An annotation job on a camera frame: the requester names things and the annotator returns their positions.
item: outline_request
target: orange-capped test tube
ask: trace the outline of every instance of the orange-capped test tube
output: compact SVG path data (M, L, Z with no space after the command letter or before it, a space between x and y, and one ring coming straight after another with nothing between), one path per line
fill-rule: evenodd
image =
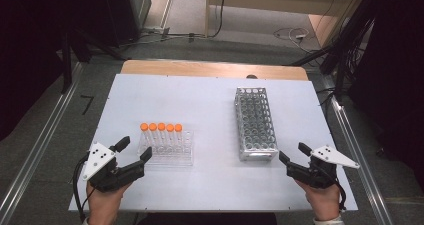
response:
M165 123L159 123L158 124L158 130L159 130L159 137L160 141L165 144L166 143L166 135L165 135Z
M150 123L149 124L149 130L150 130L150 133L152 134L153 142L154 142L155 145L158 144L157 129L158 129L158 127L157 127L156 123Z
M144 137L146 138L147 145L151 145L152 137L149 134L149 125L147 123L140 124L140 129L144 134Z
M179 123L175 124L175 134L177 134L177 143L179 145L181 145L183 142L182 131L183 131L183 125Z
M174 125L168 124L166 125L166 131L168 131L168 142L169 145L174 145Z

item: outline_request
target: white tabletop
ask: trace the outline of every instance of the white tabletop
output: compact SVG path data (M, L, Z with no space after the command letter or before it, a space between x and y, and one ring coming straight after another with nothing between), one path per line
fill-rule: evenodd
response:
M194 132L194 163L188 167L149 165L126 191L121 210L147 212L288 211L311 209L304 191L271 162L241 162L234 97L237 87L265 87L277 146L292 162L308 167L298 149L334 147L309 81L231 79L158 75L116 75L93 141L106 146L130 136L117 155L119 166L138 160L142 122L181 123ZM338 177L348 210L357 210L344 170ZM78 182L81 200L85 182ZM77 210L72 199L69 210Z

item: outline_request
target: metal bar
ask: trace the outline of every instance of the metal bar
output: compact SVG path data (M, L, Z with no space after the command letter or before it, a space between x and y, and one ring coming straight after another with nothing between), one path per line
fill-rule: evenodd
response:
M331 76L323 77L324 84L326 88L334 87L333 80ZM333 97L331 99L331 103L333 105L334 112L339 121L340 127L343 131L343 135L346 139L346 143L349 147L350 152L352 153L353 160L359 162L361 164L361 168L358 170L359 177L362 180L362 184L365 188L365 191L368 196L368 200L370 201L371 207L374 210L375 217L380 225L392 225L393 221L389 214L389 211L384 202L384 198L380 193L378 185L374 180L372 172L369 168L367 160L362 154L361 147L356 140L355 134L353 132L352 127L350 126L349 119L345 112L344 107L339 106L337 100Z
M168 2L166 3L165 11L163 13L162 20L160 22L161 28L165 27L166 20L168 20L169 10L171 9L171 3L172 3L172 0L168 0Z
M32 175L37 169L37 166L43 157L47 146L49 145L50 139L56 130L56 127L59 124L62 115L69 104L69 101L72 98L72 95L79 83L82 71L82 65L78 62L73 71L74 83L71 84L70 88L65 94L60 96L55 108L53 109L53 112L50 114L50 117L44 125L44 128L41 131L37 141L35 142L31 152L21 167L21 170L10 185L0 207L1 225L9 224L9 221L16 207L18 206L22 195L24 194Z

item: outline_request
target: sleeve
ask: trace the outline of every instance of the sleeve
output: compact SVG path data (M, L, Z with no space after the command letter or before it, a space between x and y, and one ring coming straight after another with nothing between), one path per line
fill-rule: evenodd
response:
M315 225L345 225L340 215L330 221L317 221L314 219L314 224Z

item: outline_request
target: hand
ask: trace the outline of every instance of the hand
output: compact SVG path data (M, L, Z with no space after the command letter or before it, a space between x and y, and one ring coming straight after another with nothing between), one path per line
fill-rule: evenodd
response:
M112 225L118 216L118 209L121 205L121 199L124 197L124 192L131 185L113 192L102 193L95 190L88 198L88 206L90 209L90 225ZM90 182L87 182L87 196L93 191Z
M306 192L306 199L311 204L317 221L329 221L339 216L340 190L336 184L318 189L295 181Z

